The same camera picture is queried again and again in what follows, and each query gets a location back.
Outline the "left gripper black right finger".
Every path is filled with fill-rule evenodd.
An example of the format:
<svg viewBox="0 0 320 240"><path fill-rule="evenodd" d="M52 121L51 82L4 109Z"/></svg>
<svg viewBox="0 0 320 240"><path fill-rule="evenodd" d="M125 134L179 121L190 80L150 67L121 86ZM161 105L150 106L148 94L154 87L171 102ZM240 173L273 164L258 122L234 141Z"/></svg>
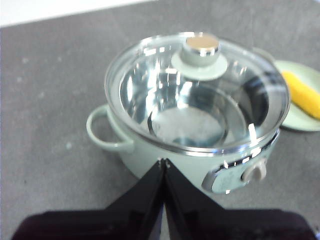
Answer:
<svg viewBox="0 0 320 240"><path fill-rule="evenodd" d="M281 209L224 208L164 159L165 207L173 240L315 240L299 214Z"/></svg>

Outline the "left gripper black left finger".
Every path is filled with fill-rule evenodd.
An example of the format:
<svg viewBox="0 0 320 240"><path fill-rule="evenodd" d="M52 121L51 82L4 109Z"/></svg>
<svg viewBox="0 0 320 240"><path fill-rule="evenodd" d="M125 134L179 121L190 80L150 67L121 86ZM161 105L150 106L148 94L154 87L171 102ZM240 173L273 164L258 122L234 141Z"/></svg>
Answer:
<svg viewBox="0 0 320 240"><path fill-rule="evenodd" d="M159 239L164 160L104 209L47 211L25 218L14 240Z"/></svg>

